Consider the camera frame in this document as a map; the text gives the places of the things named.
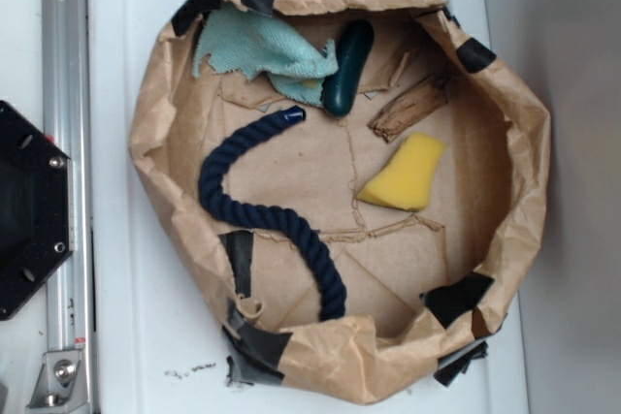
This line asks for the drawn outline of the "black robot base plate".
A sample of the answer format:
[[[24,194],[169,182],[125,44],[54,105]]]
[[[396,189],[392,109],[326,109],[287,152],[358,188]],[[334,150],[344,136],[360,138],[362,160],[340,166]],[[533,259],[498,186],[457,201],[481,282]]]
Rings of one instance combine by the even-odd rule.
[[[8,321],[72,252],[71,159],[1,103],[1,319]]]

